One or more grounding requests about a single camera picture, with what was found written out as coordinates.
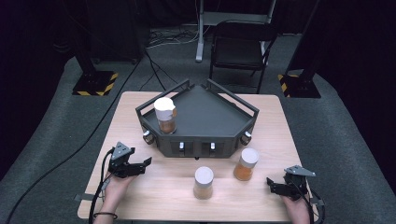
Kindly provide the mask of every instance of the table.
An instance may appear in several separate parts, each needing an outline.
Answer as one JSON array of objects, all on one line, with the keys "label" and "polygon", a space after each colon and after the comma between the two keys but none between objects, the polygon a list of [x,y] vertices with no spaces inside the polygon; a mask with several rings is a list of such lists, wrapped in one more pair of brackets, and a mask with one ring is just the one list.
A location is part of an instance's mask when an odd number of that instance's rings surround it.
[{"label": "table", "polygon": [[[121,141],[135,147],[129,162],[152,157],[146,173],[135,179],[117,209],[120,219],[173,221],[289,221],[278,195],[270,193],[266,177],[284,183],[284,168],[301,165],[279,99],[274,95],[237,94],[260,109],[252,140],[247,145],[257,149],[260,159],[249,181],[239,181],[233,168],[242,148],[229,159],[165,158],[158,148],[142,138],[135,108],[159,92],[125,92],[119,101],[105,141],[93,168],[85,193],[94,194],[100,179],[101,164],[106,153]],[[194,172],[200,166],[210,167],[214,174],[213,196],[209,200],[194,197]],[[88,218],[91,201],[81,201],[78,216]],[[101,207],[98,200],[96,211]]]},{"label": "table", "polygon": [[[199,13],[199,37],[197,53],[195,61],[200,63],[202,61],[202,55],[204,52],[204,25],[217,25],[221,21],[227,20],[240,20],[240,21],[266,21],[271,22],[276,0],[271,0],[271,6],[267,15],[257,14],[242,14],[242,13],[225,13],[225,12],[214,12],[205,11],[204,0],[200,1],[200,13]],[[264,52],[264,42],[262,42],[262,52]]]}]

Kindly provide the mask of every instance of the hand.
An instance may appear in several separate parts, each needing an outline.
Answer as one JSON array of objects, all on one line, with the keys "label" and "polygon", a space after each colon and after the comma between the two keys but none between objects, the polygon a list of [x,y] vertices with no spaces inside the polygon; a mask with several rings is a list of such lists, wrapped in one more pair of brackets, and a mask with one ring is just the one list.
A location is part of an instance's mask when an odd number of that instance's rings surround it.
[{"label": "hand", "polygon": [[[129,184],[137,178],[137,175],[128,176],[125,178],[119,178],[116,176],[111,176],[109,178],[110,182],[107,184],[105,189],[105,201],[100,209],[100,212],[116,213],[117,207],[120,201],[124,197]],[[95,224],[99,223],[113,223],[113,216],[110,215],[99,215],[96,217]]]},{"label": "hand", "polygon": [[280,196],[283,203],[286,205],[289,217],[293,224],[309,224],[309,210],[308,206],[303,198],[293,201],[291,198],[286,196]]}]

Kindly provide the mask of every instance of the gray box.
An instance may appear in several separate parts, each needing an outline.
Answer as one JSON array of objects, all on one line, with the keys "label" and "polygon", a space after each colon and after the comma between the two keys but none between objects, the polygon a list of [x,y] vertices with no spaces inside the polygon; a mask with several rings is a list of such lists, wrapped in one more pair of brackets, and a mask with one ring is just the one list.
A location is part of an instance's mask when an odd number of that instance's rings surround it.
[{"label": "gray box", "polygon": [[[174,133],[162,133],[155,110],[145,114],[141,111],[179,88],[183,90],[171,97],[177,108],[177,129]],[[223,91],[229,100],[214,90]],[[211,79],[206,86],[190,85],[186,79],[137,107],[136,114],[144,140],[148,144],[156,143],[165,157],[229,158],[250,141],[259,109]]]}]

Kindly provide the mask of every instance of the spice jar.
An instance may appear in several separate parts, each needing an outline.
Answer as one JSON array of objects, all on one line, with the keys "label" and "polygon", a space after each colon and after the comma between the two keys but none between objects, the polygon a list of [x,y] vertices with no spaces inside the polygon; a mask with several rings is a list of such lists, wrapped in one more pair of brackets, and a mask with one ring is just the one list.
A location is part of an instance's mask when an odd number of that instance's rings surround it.
[{"label": "spice jar", "polygon": [[249,180],[253,175],[253,168],[259,160],[259,153],[253,148],[245,148],[236,164],[233,174],[238,180]]},{"label": "spice jar", "polygon": [[213,171],[206,166],[202,166],[195,171],[194,196],[197,199],[209,199],[213,193]]},{"label": "spice jar", "polygon": [[176,130],[176,107],[172,99],[162,97],[154,102],[155,115],[162,133],[173,133]]}]

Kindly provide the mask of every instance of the white lid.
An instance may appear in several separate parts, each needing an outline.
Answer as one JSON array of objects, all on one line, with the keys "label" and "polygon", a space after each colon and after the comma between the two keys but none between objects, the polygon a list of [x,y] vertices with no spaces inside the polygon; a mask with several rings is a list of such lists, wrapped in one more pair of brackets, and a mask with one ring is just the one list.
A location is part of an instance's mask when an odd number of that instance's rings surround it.
[{"label": "white lid", "polygon": [[195,183],[202,188],[209,187],[212,184],[213,176],[213,171],[209,167],[201,166],[195,171]]},{"label": "white lid", "polygon": [[239,160],[243,166],[247,168],[253,168],[259,160],[259,153],[251,148],[247,147],[242,151],[241,159]]},{"label": "white lid", "polygon": [[162,97],[154,102],[155,114],[159,120],[169,120],[176,115],[176,107],[172,99]]}]

